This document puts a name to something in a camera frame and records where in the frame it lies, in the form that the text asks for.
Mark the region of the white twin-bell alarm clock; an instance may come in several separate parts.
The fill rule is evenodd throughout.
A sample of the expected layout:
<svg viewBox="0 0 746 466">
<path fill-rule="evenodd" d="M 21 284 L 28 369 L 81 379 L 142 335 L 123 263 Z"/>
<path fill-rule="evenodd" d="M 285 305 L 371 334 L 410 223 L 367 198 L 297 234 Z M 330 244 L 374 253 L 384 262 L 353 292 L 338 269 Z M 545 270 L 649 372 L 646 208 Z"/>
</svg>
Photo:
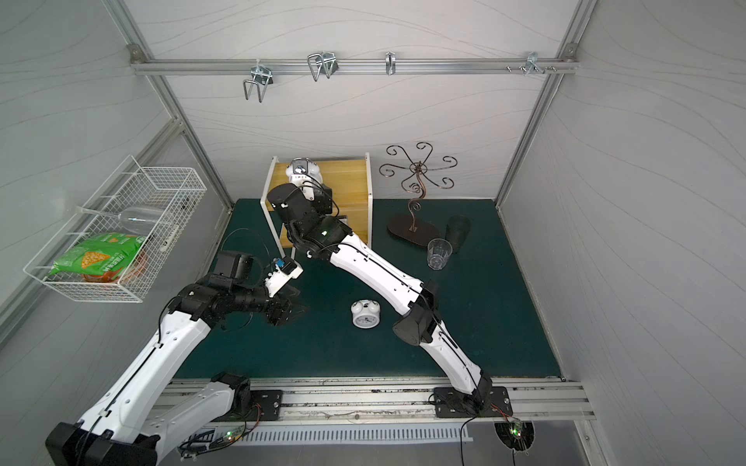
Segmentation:
<svg viewBox="0 0 746 466">
<path fill-rule="evenodd" d="M 352 322 L 356 328 L 371 329 L 381 322 L 381 306 L 374 300 L 359 300 L 351 306 Z"/>
<path fill-rule="evenodd" d="M 304 183 L 322 184 L 320 166 L 307 157 L 297 157 L 291 161 L 285 171 L 291 184 L 302 186 Z"/>
</svg>

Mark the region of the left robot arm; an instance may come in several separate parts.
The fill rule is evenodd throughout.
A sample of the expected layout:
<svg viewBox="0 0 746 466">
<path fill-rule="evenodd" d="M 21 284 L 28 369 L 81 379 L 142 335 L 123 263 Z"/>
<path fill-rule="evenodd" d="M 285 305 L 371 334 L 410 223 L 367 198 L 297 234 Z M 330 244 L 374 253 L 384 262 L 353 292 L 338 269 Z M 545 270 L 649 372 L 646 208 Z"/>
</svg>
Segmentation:
<svg viewBox="0 0 746 466">
<path fill-rule="evenodd" d="M 248 283 L 252 258 L 222 252 L 214 272 L 186 285 L 164 307 L 157 331 L 124 374 L 75 423 L 58 423 L 45 441 L 56 465 L 157 465 L 203 425 L 233 415 L 247 432 L 261 418 L 249 378 L 215 376 L 202 390 L 158 417 L 150 413 L 186 358 L 233 313 L 264 314 L 282 325 L 293 313 L 302 266 L 279 258 L 257 285 Z"/>
</svg>

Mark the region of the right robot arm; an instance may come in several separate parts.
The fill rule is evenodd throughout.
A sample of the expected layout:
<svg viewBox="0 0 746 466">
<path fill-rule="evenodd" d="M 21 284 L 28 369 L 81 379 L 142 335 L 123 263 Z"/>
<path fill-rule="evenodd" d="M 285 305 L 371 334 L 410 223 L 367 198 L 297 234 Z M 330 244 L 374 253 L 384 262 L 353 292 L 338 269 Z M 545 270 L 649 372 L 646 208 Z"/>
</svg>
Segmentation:
<svg viewBox="0 0 746 466">
<path fill-rule="evenodd" d="M 321 213 L 295 184 L 272 188 L 266 199 L 299 252 L 348 272 L 394 308 L 400 315 L 394 334 L 431 356 L 458 392 L 464 411 L 477 413 L 484 408 L 493 389 L 492 379 L 448 331 L 438 310 L 435 283 L 424 283 L 398 270 L 365 245 L 347 224 Z"/>
</svg>

